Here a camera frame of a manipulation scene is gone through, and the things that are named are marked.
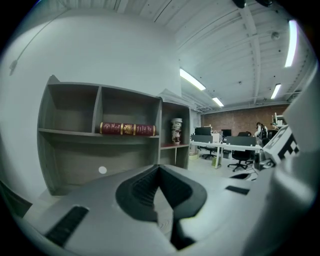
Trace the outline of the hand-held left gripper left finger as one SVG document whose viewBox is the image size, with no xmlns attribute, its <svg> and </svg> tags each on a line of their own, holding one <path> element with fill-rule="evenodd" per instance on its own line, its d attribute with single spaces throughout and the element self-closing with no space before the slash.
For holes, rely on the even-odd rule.
<svg viewBox="0 0 320 256">
<path fill-rule="evenodd" d="M 51 256 L 171 256 L 176 248 L 158 226 L 120 207 L 125 181 L 157 169 L 148 165 L 90 181 L 64 196 L 43 192 L 24 216 L 35 241 Z"/>
</svg>

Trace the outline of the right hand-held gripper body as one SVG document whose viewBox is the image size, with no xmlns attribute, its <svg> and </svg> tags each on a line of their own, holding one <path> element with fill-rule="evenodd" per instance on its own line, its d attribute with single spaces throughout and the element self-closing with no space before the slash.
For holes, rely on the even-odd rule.
<svg viewBox="0 0 320 256">
<path fill-rule="evenodd" d="M 242 256 L 320 253 L 320 74 L 284 113 L 288 125 L 264 149 L 245 196 Z"/>
</svg>

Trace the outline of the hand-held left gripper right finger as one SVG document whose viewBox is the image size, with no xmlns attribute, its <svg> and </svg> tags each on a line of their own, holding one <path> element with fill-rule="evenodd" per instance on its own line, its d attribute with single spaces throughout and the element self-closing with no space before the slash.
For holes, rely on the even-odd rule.
<svg viewBox="0 0 320 256">
<path fill-rule="evenodd" d="M 172 203 L 170 242 L 161 256 L 252 256 L 250 240 L 261 210 L 260 178 L 236 179 L 172 165 L 159 170 Z"/>
</svg>

